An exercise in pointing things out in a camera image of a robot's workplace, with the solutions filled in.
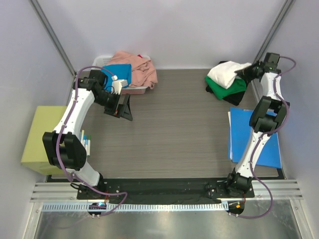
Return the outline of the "white printed t-shirt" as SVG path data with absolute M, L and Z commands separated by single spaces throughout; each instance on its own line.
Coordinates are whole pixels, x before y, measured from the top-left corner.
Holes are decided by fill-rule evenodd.
M 207 76 L 219 86 L 223 87 L 224 89 L 228 89 L 233 84 L 237 76 L 235 71 L 241 70 L 250 65 L 252 64 L 241 64 L 233 61 L 227 61 L 213 67 L 208 72 Z

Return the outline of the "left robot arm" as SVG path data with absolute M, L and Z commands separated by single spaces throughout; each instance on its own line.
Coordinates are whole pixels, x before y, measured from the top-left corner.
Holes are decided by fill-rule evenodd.
M 89 76 L 76 78 L 66 111 L 52 132 L 45 132 L 42 142 L 49 164 L 63 170 L 69 181 L 77 179 L 89 187 L 89 194 L 101 199 L 106 193 L 104 178 L 87 161 L 88 148 L 82 143 L 81 127 L 92 104 L 104 113 L 132 121 L 130 95 L 121 98 L 122 83 L 105 67 L 89 66 Z

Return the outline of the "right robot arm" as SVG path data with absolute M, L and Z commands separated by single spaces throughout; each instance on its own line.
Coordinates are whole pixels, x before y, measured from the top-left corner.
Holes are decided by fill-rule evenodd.
M 270 137 L 279 131 L 288 117 L 289 104 L 284 100 L 280 80 L 282 71 L 278 69 L 281 56 L 267 53 L 263 61 L 257 61 L 236 73 L 246 82 L 259 79 L 263 96 L 250 117 L 252 133 L 245 152 L 227 177 L 225 191 L 229 197 L 243 197 L 252 191 L 255 166 Z

